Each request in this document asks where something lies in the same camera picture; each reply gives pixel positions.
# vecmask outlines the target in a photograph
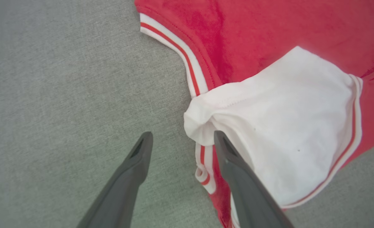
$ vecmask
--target red fabric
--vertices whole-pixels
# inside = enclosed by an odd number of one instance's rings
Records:
[[[374,0],[135,0],[135,5],[191,48],[209,90],[257,74],[297,45],[361,77],[363,136],[346,164],[374,146]],[[216,159],[213,165],[216,192],[210,197],[229,227],[229,187]]]

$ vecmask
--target white fabric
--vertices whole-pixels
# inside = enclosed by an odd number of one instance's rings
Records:
[[[296,47],[253,77],[193,98],[184,128],[203,146],[224,131],[277,203],[290,205],[359,144],[360,91],[360,79]]]

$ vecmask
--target striped trim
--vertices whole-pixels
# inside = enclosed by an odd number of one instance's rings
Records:
[[[183,40],[146,14],[140,14],[140,31],[177,52],[187,71],[187,83],[191,97],[208,92],[208,87],[197,58]]]
[[[208,87],[200,64],[188,45],[162,24],[146,14],[140,14],[140,21],[140,31],[142,33],[157,39],[180,55],[186,67],[187,83],[191,97],[194,98],[202,93],[208,92]],[[204,188],[207,189],[209,194],[214,193],[216,190],[216,184],[213,178],[212,152],[212,146],[204,147],[196,144],[195,158],[198,167],[195,171],[195,177]]]
[[[353,114],[352,114],[352,137],[350,139],[349,144],[343,150],[343,153],[339,156],[336,160],[334,165],[331,167],[329,174],[327,175],[324,182],[320,183],[310,194],[305,196],[304,198],[300,199],[299,201],[292,203],[290,205],[281,206],[283,209],[290,209],[297,206],[300,206],[318,193],[320,193],[333,179],[336,173],[340,170],[340,168],[346,163],[346,161],[350,158],[353,152],[359,146],[361,139],[362,139],[362,116],[361,116],[361,108],[360,108],[360,96],[363,87],[363,80],[361,78],[355,77],[349,74],[350,77],[354,80],[356,84],[356,98],[353,103]]]

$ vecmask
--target gray cushion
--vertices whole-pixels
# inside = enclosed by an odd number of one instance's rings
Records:
[[[133,227],[221,227],[194,178],[181,58],[139,32],[131,0],[0,0],[0,228],[75,227],[144,131]],[[298,227],[374,227],[374,150],[306,205]]]

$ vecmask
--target gray fabric surface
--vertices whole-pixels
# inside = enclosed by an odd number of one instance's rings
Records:
[[[180,57],[139,32],[131,0],[0,0],[0,228],[75,227],[144,131],[149,175],[132,227],[221,227],[194,178]],[[374,227],[374,149],[297,227]]]

